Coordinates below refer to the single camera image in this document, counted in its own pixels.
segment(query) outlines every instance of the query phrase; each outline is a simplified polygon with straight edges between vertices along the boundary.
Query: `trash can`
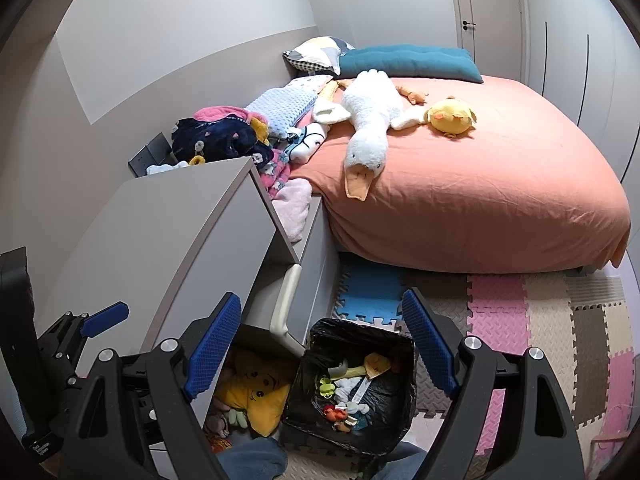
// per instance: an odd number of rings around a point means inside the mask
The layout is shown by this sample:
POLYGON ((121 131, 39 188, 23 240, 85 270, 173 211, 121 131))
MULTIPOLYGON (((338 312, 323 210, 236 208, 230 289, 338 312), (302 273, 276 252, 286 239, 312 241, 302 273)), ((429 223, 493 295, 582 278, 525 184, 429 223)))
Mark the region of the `trash can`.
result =
MULTIPOLYGON (((415 363, 417 354, 411 338, 343 319, 321 319, 310 331, 310 344, 300 359, 296 379, 282 416, 282 439, 309 445, 306 436, 316 437, 339 449, 371 457, 383 456, 402 440, 415 415, 415 363), (369 407, 364 418, 349 433, 334 429, 324 416, 327 399, 319 392, 319 380, 328 369, 347 359, 349 367, 361 366, 364 357, 376 352, 387 357, 390 370, 374 378, 359 403, 369 407)), ((350 393, 350 399, 358 386, 350 393)))

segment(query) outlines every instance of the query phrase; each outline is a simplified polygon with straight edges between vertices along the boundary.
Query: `light blue dotted pillow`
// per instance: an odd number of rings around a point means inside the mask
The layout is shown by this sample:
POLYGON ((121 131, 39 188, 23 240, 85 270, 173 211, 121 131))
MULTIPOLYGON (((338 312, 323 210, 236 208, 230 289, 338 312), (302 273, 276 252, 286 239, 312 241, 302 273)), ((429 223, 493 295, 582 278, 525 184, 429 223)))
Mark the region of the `light blue dotted pillow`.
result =
POLYGON ((287 131, 314 105, 318 94, 308 88, 271 88, 246 109, 269 120, 269 136, 287 139, 287 131))

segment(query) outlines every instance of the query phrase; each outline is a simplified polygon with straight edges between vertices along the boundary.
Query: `white tag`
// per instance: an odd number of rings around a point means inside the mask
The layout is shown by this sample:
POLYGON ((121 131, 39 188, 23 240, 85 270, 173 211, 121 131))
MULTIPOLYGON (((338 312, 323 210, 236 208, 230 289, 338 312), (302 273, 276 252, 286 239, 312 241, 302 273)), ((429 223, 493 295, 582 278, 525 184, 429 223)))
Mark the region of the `white tag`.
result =
POLYGON ((362 397, 364 397, 364 394, 367 393, 367 390, 369 389, 370 384, 371 384, 371 379, 369 379, 368 377, 365 377, 360 383, 360 386, 356 391, 356 394, 353 396, 353 399, 351 399, 351 402, 355 402, 356 404, 359 404, 360 401, 362 400, 362 397))

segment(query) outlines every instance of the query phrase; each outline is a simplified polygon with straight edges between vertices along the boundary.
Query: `silver screw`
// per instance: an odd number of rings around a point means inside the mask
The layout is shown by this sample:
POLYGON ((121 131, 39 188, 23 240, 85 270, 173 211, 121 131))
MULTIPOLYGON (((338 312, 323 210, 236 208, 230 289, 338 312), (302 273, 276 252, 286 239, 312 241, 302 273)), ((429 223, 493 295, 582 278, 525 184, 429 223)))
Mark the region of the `silver screw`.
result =
POLYGON ((482 346, 482 341, 476 336, 470 335, 469 337, 465 337, 465 346, 472 350, 478 350, 482 346))
POLYGON ((173 352, 178 348, 178 342, 175 339, 165 339, 160 343, 160 349, 163 352, 173 352))
POLYGON ((540 361, 540 359, 545 356, 545 353, 537 346, 532 346, 531 348, 529 348, 529 355, 536 361, 540 361))
POLYGON ((107 348, 98 354, 98 359, 103 363, 110 361, 113 357, 113 350, 111 348, 107 348))

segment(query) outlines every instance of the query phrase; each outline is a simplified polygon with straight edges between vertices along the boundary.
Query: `goose beak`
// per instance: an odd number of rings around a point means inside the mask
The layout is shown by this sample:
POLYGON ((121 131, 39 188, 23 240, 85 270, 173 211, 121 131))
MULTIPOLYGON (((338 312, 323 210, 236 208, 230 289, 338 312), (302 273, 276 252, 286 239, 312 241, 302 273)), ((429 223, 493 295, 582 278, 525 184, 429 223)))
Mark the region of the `goose beak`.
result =
POLYGON ((365 201, 374 179, 374 173, 362 164, 354 164, 344 169, 344 190, 348 198, 365 201))

